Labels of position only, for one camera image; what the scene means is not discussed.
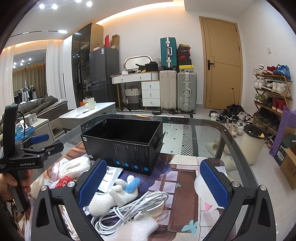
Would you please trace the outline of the person's left hand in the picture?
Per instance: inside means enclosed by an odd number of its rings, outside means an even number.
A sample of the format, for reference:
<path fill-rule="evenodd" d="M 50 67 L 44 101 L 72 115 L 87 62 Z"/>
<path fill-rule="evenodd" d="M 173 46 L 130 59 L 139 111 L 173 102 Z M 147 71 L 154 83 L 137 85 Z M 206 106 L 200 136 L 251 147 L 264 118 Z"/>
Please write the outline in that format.
<path fill-rule="evenodd" d="M 21 185 L 24 187 L 26 193 L 31 191 L 32 174 L 33 170 L 26 170 L 27 178 L 21 181 Z M 3 202 L 11 201 L 12 194 L 10 187 L 17 186 L 17 181 L 10 173 L 2 173 L 0 176 L 0 188 L 1 188 L 1 199 Z"/>

